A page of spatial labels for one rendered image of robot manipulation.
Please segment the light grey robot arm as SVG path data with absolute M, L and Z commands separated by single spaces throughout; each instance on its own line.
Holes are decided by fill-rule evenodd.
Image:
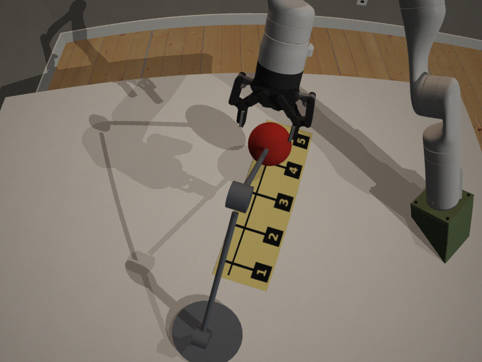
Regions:
M 304 0 L 267 0 L 268 13 L 258 62 L 281 74 L 299 74 L 314 46 L 309 43 L 314 9 Z M 442 119 L 423 132 L 426 202 L 447 211 L 462 199 L 460 86 L 453 77 L 429 76 L 428 57 L 445 17 L 445 0 L 399 0 L 409 60 L 412 107 Z

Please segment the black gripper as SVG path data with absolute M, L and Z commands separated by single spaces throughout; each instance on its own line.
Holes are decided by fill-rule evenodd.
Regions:
M 299 128 L 311 127 L 315 97 L 314 92 L 301 93 L 299 91 L 303 71 L 299 74 L 281 74 L 268 70 L 257 61 L 254 79 L 247 77 L 244 72 L 240 72 L 234 81 L 228 103 L 238 108 L 237 123 L 239 127 L 244 126 L 248 107 L 260 103 L 262 107 L 272 108 L 276 111 L 283 110 L 290 118 L 292 124 L 288 141 L 297 138 Z M 241 88 L 250 85 L 252 93 L 242 99 L 240 96 Z M 302 116 L 297 108 L 296 102 L 302 101 L 306 107 L 306 114 Z

